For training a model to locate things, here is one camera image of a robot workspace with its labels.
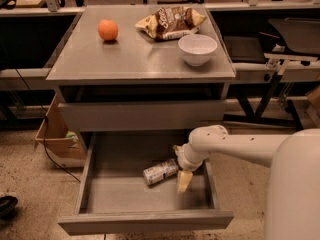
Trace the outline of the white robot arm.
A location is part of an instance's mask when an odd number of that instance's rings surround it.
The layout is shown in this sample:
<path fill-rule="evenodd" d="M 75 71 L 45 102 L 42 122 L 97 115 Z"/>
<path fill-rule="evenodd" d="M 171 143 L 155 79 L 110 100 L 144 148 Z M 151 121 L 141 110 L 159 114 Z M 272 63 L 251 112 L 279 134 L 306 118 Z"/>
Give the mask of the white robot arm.
<path fill-rule="evenodd" d="M 320 129 L 292 135 L 234 135 L 213 125 L 191 131 L 174 148 L 179 166 L 194 171 L 215 153 L 270 169 L 265 240 L 320 240 Z"/>

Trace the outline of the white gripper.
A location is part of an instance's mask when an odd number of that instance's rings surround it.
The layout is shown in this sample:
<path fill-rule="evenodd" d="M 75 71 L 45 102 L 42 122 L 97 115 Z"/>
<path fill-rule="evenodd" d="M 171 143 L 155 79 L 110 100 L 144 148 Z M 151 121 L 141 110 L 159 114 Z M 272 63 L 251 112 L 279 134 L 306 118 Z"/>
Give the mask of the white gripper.
<path fill-rule="evenodd" d="M 178 172 L 177 191 L 183 193 L 187 190 L 193 173 L 197 170 L 209 156 L 209 152 L 201 152 L 195 150 L 191 144 L 183 144 L 182 146 L 173 146 L 173 150 L 177 156 L 177 162 L 182 169 Z"/>

